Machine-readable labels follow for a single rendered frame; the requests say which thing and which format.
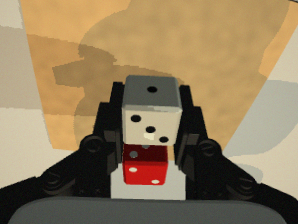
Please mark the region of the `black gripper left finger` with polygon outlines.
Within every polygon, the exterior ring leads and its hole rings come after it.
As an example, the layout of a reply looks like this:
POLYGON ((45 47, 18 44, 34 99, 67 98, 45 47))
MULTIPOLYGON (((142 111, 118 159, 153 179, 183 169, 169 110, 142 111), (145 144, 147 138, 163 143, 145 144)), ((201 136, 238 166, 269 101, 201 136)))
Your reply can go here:
POLYGON ((8 224, 24 204, 46 197, 111 198, 111 173, 123 157, 124 87, 123 82, 113 82, 110 101, 100 102, 93 133, 81 140, 78 150, 39 177, 0 188, 0 224, 8 224))

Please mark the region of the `cream die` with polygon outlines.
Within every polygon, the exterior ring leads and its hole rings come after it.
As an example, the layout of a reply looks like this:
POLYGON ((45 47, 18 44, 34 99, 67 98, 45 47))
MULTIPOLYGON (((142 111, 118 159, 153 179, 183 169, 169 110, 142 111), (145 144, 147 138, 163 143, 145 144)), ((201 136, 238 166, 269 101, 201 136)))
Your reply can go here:
POLYGON ((175 77, 128 75, 122 102, 123 142, 175 144, 182 105, 175 77))

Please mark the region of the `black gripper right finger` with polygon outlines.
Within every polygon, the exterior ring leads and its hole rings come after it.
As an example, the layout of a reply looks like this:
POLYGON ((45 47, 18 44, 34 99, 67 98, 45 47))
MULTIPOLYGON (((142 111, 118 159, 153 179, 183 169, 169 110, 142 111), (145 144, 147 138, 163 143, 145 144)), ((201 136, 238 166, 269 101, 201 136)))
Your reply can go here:
POLYGON ((287 224, 298 224, 298 200, 257 183, 223 156, 219 143, 208 138, 202 109, 193 105, 190 86, 180 85, 179 92, 182 114, 173 149, 175 165, 186 175, 185 200, 249 201, 277 211, 287 224))

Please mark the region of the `tan flat mat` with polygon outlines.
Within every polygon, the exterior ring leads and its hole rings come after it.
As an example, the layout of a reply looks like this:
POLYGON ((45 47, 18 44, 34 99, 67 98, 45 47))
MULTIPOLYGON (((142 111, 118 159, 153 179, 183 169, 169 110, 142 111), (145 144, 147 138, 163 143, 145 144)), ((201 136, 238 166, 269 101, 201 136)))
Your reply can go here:
POLYGON ((222 152, 298 25, 294 0, 20 0, 53 149, 76 151, 128 75, 175 77, 222 152))

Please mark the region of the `red die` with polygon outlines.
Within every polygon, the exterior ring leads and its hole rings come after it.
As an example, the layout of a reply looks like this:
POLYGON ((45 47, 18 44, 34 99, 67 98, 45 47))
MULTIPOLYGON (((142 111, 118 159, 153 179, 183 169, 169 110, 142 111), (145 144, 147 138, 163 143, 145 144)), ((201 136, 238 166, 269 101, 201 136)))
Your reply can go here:
POLYGON ((167 146, 124 143, 122 166, 126 184, 163 185, 168 167, 167 146))

